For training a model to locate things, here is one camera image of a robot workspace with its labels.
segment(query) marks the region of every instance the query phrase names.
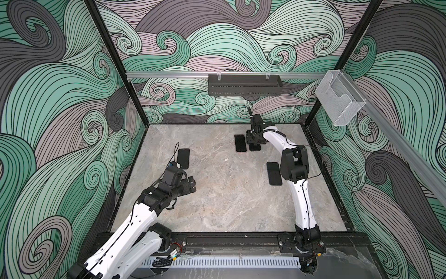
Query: wall mural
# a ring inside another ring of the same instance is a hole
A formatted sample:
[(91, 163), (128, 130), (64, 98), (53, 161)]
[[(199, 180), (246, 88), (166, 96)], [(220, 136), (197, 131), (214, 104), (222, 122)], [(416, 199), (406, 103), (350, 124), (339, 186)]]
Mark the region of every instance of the wall mural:
[(0, 1), (0, 123), (2, 278), (64, 277), (144, 132), (83, 0)]
[[(128, 71), (325, 72), (368, 0), (97, 0)], [(304, 122), (318, 80), (284, 80), (284, 95), (211, 97), (205, 79), (133, 79), (152, 123)]]
[[(382, 9), (345, 68), (444, 180), (445, 10), (444, 1)], [(369, 235), (389, 278), (444, 278), (446, 209), (367, 113), (334, 127), (321, 109), (311, 133), (355, 228)]]

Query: wall-mounted basket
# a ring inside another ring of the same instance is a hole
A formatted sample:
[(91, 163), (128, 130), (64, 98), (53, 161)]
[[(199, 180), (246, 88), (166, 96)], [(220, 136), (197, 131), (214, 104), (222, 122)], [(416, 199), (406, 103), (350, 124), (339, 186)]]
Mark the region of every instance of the wall-mounted basket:
[(347, 74), (330, 70), (316, 89), (316, 96), (334, 126), (347, 125), (365, 105), (362, 94), (352, 83)]

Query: marble floor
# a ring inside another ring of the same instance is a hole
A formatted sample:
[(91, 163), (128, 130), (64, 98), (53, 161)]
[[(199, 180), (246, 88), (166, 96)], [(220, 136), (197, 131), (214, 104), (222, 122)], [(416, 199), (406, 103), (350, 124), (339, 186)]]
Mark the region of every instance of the marble floor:
[[(300, 125), (277, 125), (291, 141), (308, 144)], [(295, 211), (288, 184), (268, 183), (266, 162), (280, 163), (271, 144), (261, 151), (237, 153), (235, 134), (250, 125), (151, 125), (125, 190), (112, 231), (125, 220), (135, 199), (163, 172), (176, 142), (190, 149), (188, 176), (197, 191), (178, 198), (174, 210), (157, 221), (174, 232), (294, 231)], [(309, 176), (320, 170), (308, 152)], [(322, 175), (309, 180), (314, 217), (321, 231), (345, 231), (345, 225)]]

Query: smartphone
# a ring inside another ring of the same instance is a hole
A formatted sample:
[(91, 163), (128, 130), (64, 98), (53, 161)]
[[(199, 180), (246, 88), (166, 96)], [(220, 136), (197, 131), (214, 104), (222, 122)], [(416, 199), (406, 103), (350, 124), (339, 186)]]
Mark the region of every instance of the smartphone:
[(237, 152), (246, 152), (245, 135), (235, 135), (235, 150)]
[(260, 150), (262, 150), (262, 146), (260, 144), (254, 144), (254, 143), (249, 144), (249, 151), (260, 151)]
[(266, 169), (268, 171), (269, 184), (273, 186), (282, 185), (282, 177), (280, 175), (279, 163), (277, 162), (267, 162)]
[(189, 148), (178, 149), (177, 163), (180, 164), (180, 169), (187, 170), (189, 168)]

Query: black metal frame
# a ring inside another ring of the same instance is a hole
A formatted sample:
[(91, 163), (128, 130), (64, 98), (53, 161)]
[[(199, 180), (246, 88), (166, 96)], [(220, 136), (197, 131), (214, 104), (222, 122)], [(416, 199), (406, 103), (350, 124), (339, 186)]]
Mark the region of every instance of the black metal frame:
[[(347, 46), (342, 52), (341, 57), (339, 57), (339, 60), (336, 63), (336, 66), (334, 67), (334, 70), (342, 70), (345, 67), (348, 59), (350, 59), (350, 56), (356, 49), (356, 46), (359, 44), (365, 32), (367, 31), (367, 28), (370, 22), (372, 21), (372, 18), (378, 11), (378, 8), (380, 7), (382, 1), (383, 0), (370, 1), (370, 4), (367, 6), (367, 9), (365, 10), (363, 17), (359, 21), (356, 29), (353, 32), (352, 37), (350, 38), (350, 40), (347, 43)], [(320, 107), (321, 107), (321, 102), (319, 102), (319, 100), (316, 100), (316, 103), (314, 103), (313, 108), (311, 109), (309, 115), (305, 120), (305, 126), (308, 127), (311, 124), (314, 117), (316, 116), (316, 113), (318, 113)]]
[[(94, 254), (113, 233), (99, 233), (90, 251)], [(182, 251), (186, 255), (216, 255), (215, 250), (219, 248), (233, 248), (249, 251), (250, 249), (265, 249), (267, 252), (279, 252), (283, 243), (280, 241), (282, 235), (293, 235), (295, 232), (226, 232), (226, 233), (204, 233), (204, 232), (172, 232), (173, 242), (182, 246)], [(321, 241), (326, 248), (333, 248), (343, 251), (346, 247), (367, 248), (370, 256), (378, 269), (381, 277), (387, 279), (387, 273), (373, 249), (373, 246), (366, 233), (359, 232), (321, 232)], [(171, 246), (166, 253), (154, 253), (153, 256), (167, 256), (176, 246)], [(288, 253), (294, 257), (308, 256), (302, 253)]]
[(111, 40), (111, 36), (108, 33), (108, 30), (105, 26), (105, 23), (101, 17), (101, 14), (99, 13), (98, 7), (96, 6), (96, 3), (94, 0), (84, 0), (85, 5), (87, 6), (88, 11), (90, 12), (90, 16), (93, 19), (96, 28), (99, 31), (99, 34), (101, 35), (102, 40), (104, 41), (105, 47), (108, 50), (108, 53), (110, 54), (111, 60), (113, 61), (119, 76), (122, 79), (122, 82), (124, 83), (125, 88), (127, 89), (128, 94), (130, 95), (130, 98), (133, 101), (133, 104), (135, 105), (136, 111), (138, 112), (139, 116), (141, 117), (142, 122), (144, 123), (144, 126), (147, 128), (149, 126), (149, 121), (147, 120), (147, 117), (144, 113), (144, 110), (141, 106), (141, 103), (138, 100), (138, 95), (136, 94), (135, 88), (130, 84), (130, 82), (127, 80), (127, 75), (125, 74), (125, 68), (124, 64), (122, 63), (121, 59), (119, 58), (118, 51), (115, 48), (115, 45), (113, 44), (113, 41)]

